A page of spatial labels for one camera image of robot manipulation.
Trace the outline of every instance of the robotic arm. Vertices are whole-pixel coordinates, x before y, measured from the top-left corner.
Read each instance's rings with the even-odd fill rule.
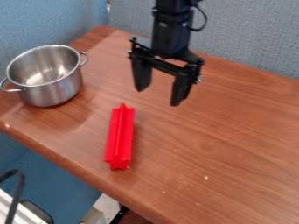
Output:
[[[154,35],[153,40],[133,37],[133,62],[135,88],[143,91],[153,81],[153,69],[158,69],[175,77],[173,84],[171,105],[178,106],[187,99],[193,84],[199,83],[205,60],[189,49],[191,32],[199,32],[207,24],[207,15],[202,11],[202,0],[157,0],[154,7]],[[202,28],[193,28],[194,10],[197,8],[205,16]],[[181,67],[167,59],[186,62]]]

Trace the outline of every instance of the wooden table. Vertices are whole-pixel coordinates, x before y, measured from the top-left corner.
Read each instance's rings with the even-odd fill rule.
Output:
[[[170,107],[174,77],[134,88],[131,33],[96,28],[86,86],[56,108],[0,94],[0,129],[154,223],[299,223],[299,82],[205,56],[203,83]],[[103,162],[111,109],[135,107],[131,168]]]

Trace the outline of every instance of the red plastic block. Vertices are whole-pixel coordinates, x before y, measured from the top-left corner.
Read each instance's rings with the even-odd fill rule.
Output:
[[[126,170],[131,162],[135,127],[135,109],[122,103],[121,108],[113,109],[110,131],[107,137],[106,162],[111,170]]]

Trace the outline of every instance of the wall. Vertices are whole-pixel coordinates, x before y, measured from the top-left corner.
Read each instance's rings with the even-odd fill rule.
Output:
[[[193,34],[191,48],[299,79],[299,1],[206,0],[201,5],[210,23]],[[154,6],[155,0],[113,1],[110,24],[150,37]]]
[[[22,52],[36,46],[66,45],[107,22],[106,0],[2,0],[0,78]]]

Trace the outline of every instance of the black cable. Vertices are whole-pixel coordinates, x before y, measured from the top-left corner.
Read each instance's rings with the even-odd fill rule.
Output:
[[[197,4],[195,8],[201,11],[201,13],[202,13],[202,15],[203,15],[203,17],[205,17],[205,23],[203,23],[203,26],[202,26],[201,28],[191,28],[191,27],[189,26],[189,29],[190,29],[193,32],[201,32],[201,31],[206,28],[206,26],[207,26],[207,23],[209,23],[209,16],[207,16],[207,14],[205,13],[202,7],[201,7],[198,4]]]
[[[15,190],[14,201],[12,201],[12,204],[11,204],[11,207],[10,207],[10,211],[8,211],[8,215],[6,217],[4,224],[14,224],[14,222],[15,222],[15,213],[16,213],[16,209],[18,209],[18,206],[19,206],[22,194],[23,194],[23,191],[24,191],[26,177],[24,177],[24,174],[22,173],[22,171],[19,171],[19,170],[11,170],[10,172],[7,172],[4,175],[0,176],[0,183],[2,183],[16,174],[19,175],[19,183],[18,183],[18,187],[16,187],[16,190]]]

